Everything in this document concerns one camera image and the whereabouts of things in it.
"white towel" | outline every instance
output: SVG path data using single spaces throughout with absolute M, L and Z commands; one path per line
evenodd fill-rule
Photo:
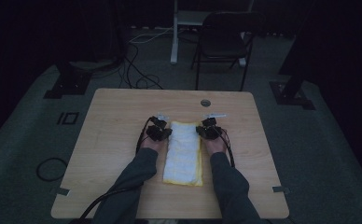
M 164 183 L 202 186 L 201 139 L 196 133 L 197 125 L 177 121 L 171 123 L 173 132 L 169 137 Z

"person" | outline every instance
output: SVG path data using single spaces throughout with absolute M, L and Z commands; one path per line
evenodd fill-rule
M 138 153 L 109 191 L 142 185 L 157 172 L 156 160 L 166 144 L 165 140 L 153 141 L 146 134 L 143 139 L 145 140 Z M 260 223 L 257 210 L 248 198 L 249 183 L 239 171 L 230 166 L 224 141 L 218 137 L 215 140 L 202 139 L 202 142 L 210 156 L 214 191 L 222 223 Z M 132 189 L 106 198 L 97 208 L 92 223 L 134 223 L 140 192 L 141 189 Z

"table top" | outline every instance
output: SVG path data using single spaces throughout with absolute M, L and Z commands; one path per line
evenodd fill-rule
M 211 105 L 204 107 L 201 100 L 209 100 Z M 284 193 L 272 190 L 281 183 L 251 93 L 117 89 L 95 92 L 61 184 L 70 191 L 67 196 L 57 195 L 52 216 L 80 217 L 90 203 L 106 193 L 132 161 L 146 120 L 158 113 L 168 116 L 169 123 L 226 114 L 216 119 L 217 126 L 228 131 L 236 168 L 250 183 L 251 202 L 261 218 L 288 216 Z M 142 188 L 137 218 L 221 218 L 204 146 L 202 187 L 164 184 L 166 153 L 164 148 L 157 160 L 157 174 Z M 93 217 L 96 208 L 88 217 Z

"hand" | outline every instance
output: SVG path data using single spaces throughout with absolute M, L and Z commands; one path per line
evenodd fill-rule
M 144 139 L 144 141 L 141 143 L 140 148 L 149 147 L 149 148 L 157 151 L 158 153 L 160 152 L 160 150 L 162 148 L 164 148 L 164 145 L 166 142 L 166 139 L 162 140 L 162 141 L 154 141 L 146 133 L 144 133 L 143 139 Z
M 225 140 L 227 139 L 226 130 L 222 130 L 221 135 Z M 224 140 L 222 140 L 221 137 L 218 137 L 214 140 L 210 139 L 204 139 L 202 138 L 202 141 L 207 149 L 208 155 L 211 157 L 216 152 L 223 152 L 225 153 L 227 151 L 227 146 L 224 143 Z

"chair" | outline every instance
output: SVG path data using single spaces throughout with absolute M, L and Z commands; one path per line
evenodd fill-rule
M 195 90 L 199 86 L 201 63 L 232 62 L 245 58 L 245 67 L 240 91 L 243 90 L 245 75 L 253 48 L 253 39 L 261 30 L 265 17 L 257 12 L 213 12 L 203 21 L 198 45 L 190 69 L 197 63 Z

